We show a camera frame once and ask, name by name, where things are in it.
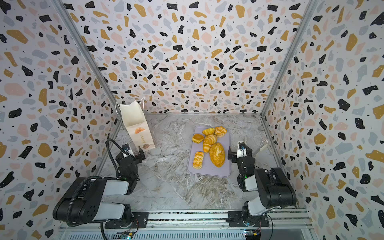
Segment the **large sesame oval bread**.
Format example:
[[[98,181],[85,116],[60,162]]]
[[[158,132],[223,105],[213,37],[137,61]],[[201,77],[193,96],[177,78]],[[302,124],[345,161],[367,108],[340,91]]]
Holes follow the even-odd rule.
[[[226,152],[220,143],[215,143],[212,145],[209,154],[211,162],[214,164],[214,166],[221,168],[224,165],[226,160]]]

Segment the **steel tongs white tips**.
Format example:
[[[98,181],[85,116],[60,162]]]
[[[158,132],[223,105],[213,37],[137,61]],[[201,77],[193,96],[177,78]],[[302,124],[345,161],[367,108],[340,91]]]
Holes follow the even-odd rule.
[[[263,145],[263,140],[262,140],[261,145],[257,146],[255,149],[252,149],[252,148],[247,146],[247,155],[248,156],[257,155],[259,152],[266,150],[267,147],[268,147],[268,145]]]

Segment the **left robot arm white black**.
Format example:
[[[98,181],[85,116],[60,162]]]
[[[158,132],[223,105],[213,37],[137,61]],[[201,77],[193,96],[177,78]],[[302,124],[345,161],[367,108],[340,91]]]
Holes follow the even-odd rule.
[[[145,153],[121,152],[116,157],[119,177],[79,177],[53,210],[53,218],[65,222],[70,227],[107,221],[129,225],[137,223],[129,204],[103,203],[107,196],[125,196],[133,193],[139,179],[138,164],[146,159]]]

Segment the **printed paper bread bag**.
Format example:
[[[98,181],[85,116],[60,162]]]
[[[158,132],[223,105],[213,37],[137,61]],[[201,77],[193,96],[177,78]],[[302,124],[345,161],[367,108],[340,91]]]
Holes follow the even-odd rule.
[[[115,103],[115,109],[136,148],[146,152],[156,146],[144,115],[144,100],[145,97],[140,104],[137,101],[129,105]]]

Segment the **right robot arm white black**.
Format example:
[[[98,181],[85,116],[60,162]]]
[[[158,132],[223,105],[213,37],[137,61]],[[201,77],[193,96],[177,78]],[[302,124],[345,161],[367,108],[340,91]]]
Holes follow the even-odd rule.
[[[268,227],[267,213],[296,204],[295,191],[283,170],[256,167],[253,151],[245,143],[238,144],[237,152],[228,150],[228,159],[238,166],[239,188],[258,193],[255,199],[245,202],[241,211],[228,212],[230,227]]]

